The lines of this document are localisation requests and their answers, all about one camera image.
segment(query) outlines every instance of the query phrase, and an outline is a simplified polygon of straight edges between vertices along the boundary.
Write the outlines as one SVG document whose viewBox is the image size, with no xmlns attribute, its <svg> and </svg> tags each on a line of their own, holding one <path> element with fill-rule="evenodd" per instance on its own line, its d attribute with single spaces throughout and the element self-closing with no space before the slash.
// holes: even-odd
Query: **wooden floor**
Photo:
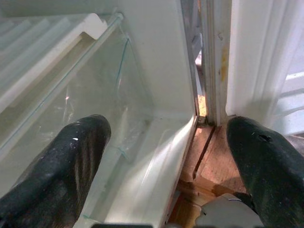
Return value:
<svg viewBox="0 0 304 228">
<path fill-rule="evenodd" d="M 192 228 L 200 207 L 215 197 L 246 192 L 227 145 L 225 126 L 196 130 L 177 190 L 181 194 L 169 222 L 184 228 Z"/>
</svg>

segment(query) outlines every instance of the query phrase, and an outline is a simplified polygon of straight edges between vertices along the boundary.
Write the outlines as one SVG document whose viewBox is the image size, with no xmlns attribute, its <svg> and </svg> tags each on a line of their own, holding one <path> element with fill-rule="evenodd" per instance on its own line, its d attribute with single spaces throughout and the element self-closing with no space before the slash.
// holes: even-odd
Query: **stain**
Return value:
<svg viewBox="0 0 304 228">
<path fill-rule="evenodd" d="M 221 81 L 223 82 L 228 74 L 228 48 L 225 45 L 222 49 L 222 60 L 221 60 Z"/>
</svg>

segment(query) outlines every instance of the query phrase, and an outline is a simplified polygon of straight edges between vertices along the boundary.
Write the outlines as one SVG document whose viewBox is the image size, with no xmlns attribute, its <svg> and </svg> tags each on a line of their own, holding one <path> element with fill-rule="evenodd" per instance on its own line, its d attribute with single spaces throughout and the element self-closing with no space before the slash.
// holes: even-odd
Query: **white refrigerator wall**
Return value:
<svg viewBox="0 0 304 228">
<path fill-rule="evenodd" d="M 301 0 L 232 1 L 228 115 L 251 117 L 283 134 L 292 133 L 289 123 L 284 129 L 275 126 L 274 110 L 303 24 Z"/>
<path fill-rule="evenodd" d="M 9 17 L 122 12 L 155 114 L 190 118 L 195 113 L 180 1 L 1 0 L 0 5 Z"/>
</svg>

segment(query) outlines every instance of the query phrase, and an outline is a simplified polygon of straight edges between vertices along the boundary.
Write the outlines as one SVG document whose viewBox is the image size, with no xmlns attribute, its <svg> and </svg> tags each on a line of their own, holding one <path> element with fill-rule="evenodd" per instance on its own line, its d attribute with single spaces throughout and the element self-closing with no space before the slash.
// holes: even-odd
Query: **gap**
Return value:
<svg viewBox="0 0 304 228">
<path fill-rule="evenodd" d="M 198 160 L 198 162 L 196 163 L 195 169 L 194 169 L 193 174 L 192 174 L 193 180 L 195 180 L 195 178 L 196 178 L 196 173 L 197 173 L 197 171 L 199 170 L 200 163 L 201 163 L 201 161 L 203 160 L 204 155 L 205 155 L 205 153 L 206 153 L 206 151 L 207 151 L 207 149 L 208 149 L 209 143 L 210 143 L 210 141 L 211 141 L 211 138 L 212 138 L 212 136 L 213 136 L 213 133 L 215 132 L 215 129 L 216 129 L 216 127 L 214 126 L 214 127 L 212 128 L 211 132 L 210 132 L 210 135 L 208 136 L 208 139 L 207 139 L 207 141 L 206 141 L 206 143 L 205 143 L 205 145 L 204 145 L 204 148 L 203 148 L 202 152 L 200 153 L 199 160 Z"/>
</svg>

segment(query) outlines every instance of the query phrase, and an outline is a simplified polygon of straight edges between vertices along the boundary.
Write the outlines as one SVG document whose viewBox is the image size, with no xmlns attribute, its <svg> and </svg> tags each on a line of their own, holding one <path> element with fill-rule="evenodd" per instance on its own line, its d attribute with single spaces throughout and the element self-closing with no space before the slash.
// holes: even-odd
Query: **gray object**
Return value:
<svg viewBox="0 0 304 228">
<path fill-rule="evenodd" d="M 205 204 L 196 225 L 204 228 L 261 228 L 259 216 L 231 194 L 224 194 Z"/>
</svg>

